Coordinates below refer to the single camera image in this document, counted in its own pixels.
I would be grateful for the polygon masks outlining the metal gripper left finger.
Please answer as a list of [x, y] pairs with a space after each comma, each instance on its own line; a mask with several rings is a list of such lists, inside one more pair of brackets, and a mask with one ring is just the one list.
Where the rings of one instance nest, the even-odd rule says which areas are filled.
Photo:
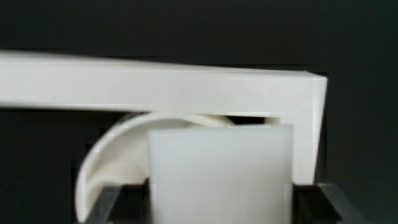
[[123, 186], [103, 187], [84, 224], [110, 224], [121, 191]]

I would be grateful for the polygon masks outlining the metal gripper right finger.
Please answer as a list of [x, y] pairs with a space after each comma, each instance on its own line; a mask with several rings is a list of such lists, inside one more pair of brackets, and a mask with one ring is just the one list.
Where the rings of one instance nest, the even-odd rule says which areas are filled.
[[334, 183], [318, 183], [317, 186], [340, 215], [340, 221], [336, 224], [372, 224], [354, 206], [340, 186]]

